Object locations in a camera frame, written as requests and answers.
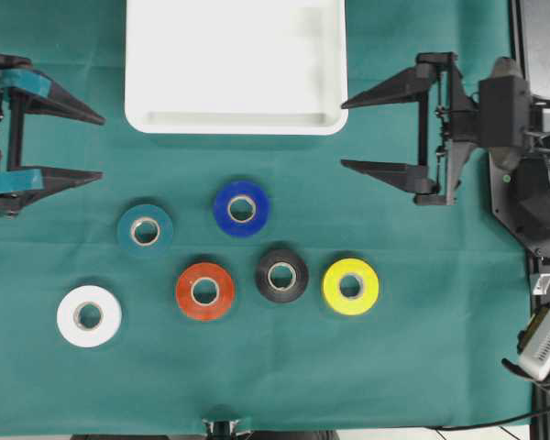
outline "electrical tape roll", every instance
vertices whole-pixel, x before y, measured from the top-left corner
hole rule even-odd
[[[82,308],[94,306],[100,320],[86,327],[80,320]],[[122,322],[122,309],[115,296],[98,286],[81,286],[70,291],[57,309],[57,327],[61,335],[77,347],[97,347],[114,337]]]
[[[199,281],[212,281],[216,296],[210,303],[198,302],[193,289]],[[183,313],[196,321],[215,321],[223,317],[235,300],[235,283],[230,274],[214,263],[197,263],[186,269],[175,286],[175,300]]]
[[[277,267],[286,268],[291,273],[291,282],[287,286],[277,286],[271,279],[271,273]],[[303,260],[288,249],[271,250],[259,261],[255,271],[255,283],[258,291],[274,303],[291,303],[305,292],[309,272]]]
[[[157,232],[150,241],[138,239],[138,228],[150,225]],[[165,211],[153,204],[140,204],[126,211],[116,229],[120,247],[133,257],[151,259],[158,257],[171,246],[173,223]]]
[[[355,277],[360,285],[358,295],[349,298],[340,290],[340,281],[347,276]],[[379,278],[365,261],[345,258],[334,263],[322,279],[322,294],[332,310],[347,316],[364,314],[379,298]]]
[[[230,208],[237,200],[251,205],[251,216],[236,219]],[[257,234],[269,219],[270,203],[267,194],[252,181],[233,181],[225,186],[214,200],[214,218],[224,232],[232,237],[250,237]]]

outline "white device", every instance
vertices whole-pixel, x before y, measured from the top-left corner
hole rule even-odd
[[[536,380],[550,373],[550,310],[520,354],[519,364]]]
[[[331,135],[346,99],[345,0],[127,0],[139,131]]]

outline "table surface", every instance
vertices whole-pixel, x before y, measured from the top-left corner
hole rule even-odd
[[[346,13],[351,94],[419,51],[458,52],[470,89],[510,51],[503,0],[349,0]],[[252,429],[473,424],[529,408],[528,385],[500,365],[516,357],[528,317],[523,251],[490,215],[484,154],[466,167],[457,206],[416,207],[338,163],[414,162],[415,106],[352,112],[331,137],[138,133],[124,116],[124,32],[121,0],[0,2],[0,52],[30,57],[107,118],[104,127],[28,118],[25,164],[104,179],[0,219],[0,435],[199,433],[203,418]],[[241,177],[273,207],[267,227],[243,240],[223,234],[211,210]],[[116,244],[118,218],[140,202],[173,218],[163,258],[135,260]],[[278,242],[312,276],[287,305],[267,302],[253,281]],[[320,279],[341,256],[380,276],[367,315],[325,306]],[[188,320],[173,299],[179,273],[200,259],[236,281],[219,322]],[[113,292],[124,311],[119,334],[95,349],[69,345],[56,326],[63,296],[85,283]]]

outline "metal bracket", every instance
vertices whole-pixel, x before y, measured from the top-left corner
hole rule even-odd
[[[550,287],[550,273],[530,274],[530,290],[532,295],[546,295]]]

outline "black cable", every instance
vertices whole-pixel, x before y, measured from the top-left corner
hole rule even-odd
[[[517,435],[513,434],[511,431],[508,431],[507,429],[505,429],[503,426],[500,426],[500,428],[506,432],[507,434],[509,434],[510,436],[512,436],[515,440],[520,440],[520,437],[518,437]]]
[[[468,431],[469,429],[491,428],[493,426],[501,426],[503,424],[512,424],[513,422],[517,422],[518,420],[537,417],[539,415],[544,415],[547,413],[550,413],[550,406],[546,406],[545,408],[538,411],[527,412],[526,414],[522,414],[522,415],[516,415],[515,417],[510,417],[509,419],[498,420],[497,422],[471,424],[469,426],[448,426],[446,428],[444,428],[444,426],[438,426],[438,427],[432,426],[431,429],[435,429],[435,430],[439,429],[440,431]]]

